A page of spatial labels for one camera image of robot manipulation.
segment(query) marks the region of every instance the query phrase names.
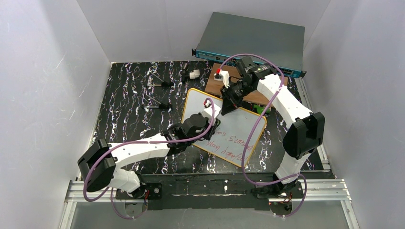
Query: whiteboard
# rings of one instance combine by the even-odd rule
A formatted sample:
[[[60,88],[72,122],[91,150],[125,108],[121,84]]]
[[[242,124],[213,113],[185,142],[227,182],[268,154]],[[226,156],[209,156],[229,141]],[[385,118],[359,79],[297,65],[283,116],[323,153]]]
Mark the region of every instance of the whiteboard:
[[[202,110],[203,102],[207,97],[210,97],[216,105],[222,107],[222,99],[218,99],[210,94],[192,88],[187,92],[186,104],[184,106],[181,122],[184,122],[184,120],[189,118],[192,114],[196,114]],[[217,118],[221,121],[221,124],[217,127],[215,134],[211,139],[209,141],[204,140],[195,142],[194,145],[224,159],[225,161],[241,167],[243,148],[246,145],[247,137],[258,117],[258,114],[244,108],[238,108],[225,116],[219,114]],[[245,165],[249,161],[251,153],[255,149],[266,124],[267,120],[262,117],[247,148]]]

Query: table surface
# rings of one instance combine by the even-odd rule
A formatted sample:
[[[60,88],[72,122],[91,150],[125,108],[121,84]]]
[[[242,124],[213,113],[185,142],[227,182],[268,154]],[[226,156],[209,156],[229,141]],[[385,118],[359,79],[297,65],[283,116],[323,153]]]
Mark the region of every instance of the table surface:
[[[115,63],[111,67],[103,102],[101,104],[93,140],[105,138],[108,142],[127,142],[153,136],[173,123],[181,121],[187,91],[196,88],[204,91],[213,62],[188,61],[189,70],[200,69],[200,77],[181,83],[179,71],[186,62]],[[170,102],[170,110],[142,109],[142,92],[147,82],[159,83],[151,76],[157,73],[174,87],[150,87],[147,94],[158,101]],[[289,78],[288,89],[300,100],[295,81]],[[145,98],[145,103],[156,103]],[[243,107],[253,111],[253,104],[244,102]],[[260,137],[249,163],[247,172],[275,172],[284,156],[282,138],[287,132],[281,115],[272,109],[266,115],[267,126]],[[142,174],[182,173],[240,173],[241,168],[191,146],[185,152],[165,158],[151,158],[132,165],[127,170]],[[302,170],[322,170],[319,154],[315,151]]]

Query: white enclosure wall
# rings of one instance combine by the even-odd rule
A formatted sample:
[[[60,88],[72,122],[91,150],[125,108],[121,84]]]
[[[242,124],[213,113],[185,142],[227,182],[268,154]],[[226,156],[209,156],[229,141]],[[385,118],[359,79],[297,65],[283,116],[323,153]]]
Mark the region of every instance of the white enclosure wall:
[[[77,1],[110,61],[142,62],[194,59],[213,11],[305,26],[305,45],[330,0]]]
[[[361,228],[404,228],[405,2],[332,0],[304,50],[325,147]]]
[[[111,63],[76,1],[1,1],[0,41],[0,225],[54,229]]]

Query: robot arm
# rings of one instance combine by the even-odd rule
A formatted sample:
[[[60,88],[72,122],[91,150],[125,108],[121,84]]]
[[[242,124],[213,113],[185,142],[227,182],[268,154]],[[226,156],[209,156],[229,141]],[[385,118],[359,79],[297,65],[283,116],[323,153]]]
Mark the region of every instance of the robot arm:
[[[198,136],[207,129],[209,120],[211,120],[212,117],[212,108],[210,107],[211,104],[209,101],[204,104],[204,106],[205,109],[202,112],[191,115],[190,118],[184,120],[183,123],[173,124],[162,133],[139,141],[164,142]],[[213,106],[215,109],[215,124],[213,124],[208,133],[203,137],[203,139],[206,140],[211,138],[220,124],[220,121],[216,119],[216,117],[219,115],[221,108],[215,104],[213,104]],[[129,144],[117,148],[105,157],[95,168],[88,182],[87,191],[95,192],[108,186],[127,191],[134,198],[138,198],[145,193],[146,189],[146,184],[142,181],[141,174],[137,174],[134,171],[126,171],[121,168],[148,158],[166,157],[178,154],[191,146],[195,141],[170,144]],[[86,178],[90,168],[101,155],[111,147],[115,147],[119,144],[120,143],[108,144],[105,139],[95,141],[77,162],[83,178]]]
[[[269,100],[279,90],[272,104],[284,118],[288,132],[283,138],[284,157],[273,180],[298,174],[310,153],[322,144],[324,116],[320,112],[314,114],[304,107],[286,86],[279,88],[281,81],[272,66],[257,65],[250,57],[241,58],[235,66],[241,75],[236,83],[229,82],[228,72],[220,71],[224,80],[220,90],[224,99],[221,114],[237,109],[243,97],[255,90]],[[296,180],[297,177],[283,180],[273,185],[271,192],[279,194],[293,186]]]

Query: floor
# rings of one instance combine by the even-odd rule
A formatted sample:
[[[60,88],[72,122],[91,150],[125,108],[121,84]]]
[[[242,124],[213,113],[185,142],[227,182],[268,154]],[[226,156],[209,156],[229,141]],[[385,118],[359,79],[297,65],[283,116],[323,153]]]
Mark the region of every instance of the floor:
[[[123,203],[116,203],[124,212]],[[140,205],[127,211],[138,214]],[[253,209],[165,209],[145,212],[133,220],[113,215],[107,202],[77,203],[72,229],[348,229],[340,201],[306,201],[302,208],[287,219],[273,217],[269,211]]]
[[[115,63],[111,67],[106,91],[100,108],[94,138],[108,142],[127,142],[153,136],[169,125],[181,121],[184,101],[190,88],[204,90],[213,62],[188,61],[189,69],[200,69],[201,76],[186,83],[180,82],[179,71],[186,62],[141,62]],[[143,109],[140,107],[143,87],[159,83],[150,73],[157,73],[165,80],[174,82],[173,88],[150,87],[147,94],[158,101],[170,102],[173,109]],[[289,80],[288,89],[300,100],[294,80]],[[151,99],[146,104],[156,105]],[[244,108],[253,110],[251,103]],[[275,172],[284,155],[282,138],[287,127],[274,109],[266,116],[267,127],[247,164],[247,172]],[[166,158],[151,158],[128,165],[127,170],[142,174],[180,173],[239,173],[241,168],[226,162],[196,147]],[[317,152],[313,153],[302,170],[322,170]]]

